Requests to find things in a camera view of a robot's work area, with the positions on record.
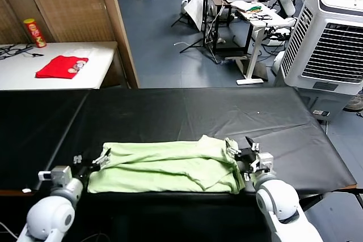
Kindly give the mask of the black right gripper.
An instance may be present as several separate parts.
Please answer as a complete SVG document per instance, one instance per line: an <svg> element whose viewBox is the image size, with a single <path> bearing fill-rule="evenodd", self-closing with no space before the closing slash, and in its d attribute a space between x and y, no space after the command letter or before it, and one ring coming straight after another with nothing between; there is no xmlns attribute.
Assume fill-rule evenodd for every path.
<svg viewBox="0 0 363 242"><path fill-rule="evenodd" d="M249 148L239 149L238 143L230 138L225 138L226 152L230 156L234 156L240 172L254 172L252 164L256 160L256 153L260 151L260 143L255 142L252 138L246 137Z"/></svg>

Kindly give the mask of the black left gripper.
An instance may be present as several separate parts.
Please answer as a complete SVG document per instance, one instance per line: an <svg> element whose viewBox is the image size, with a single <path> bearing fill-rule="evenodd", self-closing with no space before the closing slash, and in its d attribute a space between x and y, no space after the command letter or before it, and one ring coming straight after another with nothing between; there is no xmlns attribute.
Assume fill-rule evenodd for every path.
<svg viewBox="0 0 363 242"><path fill-rule="evenodd" d="M99 171L104 168L109 163L109 154L111 149L108 148L107 151L100 155L96 160L85 159L81 162L81 174L89 175L92 172Z"/></svg>

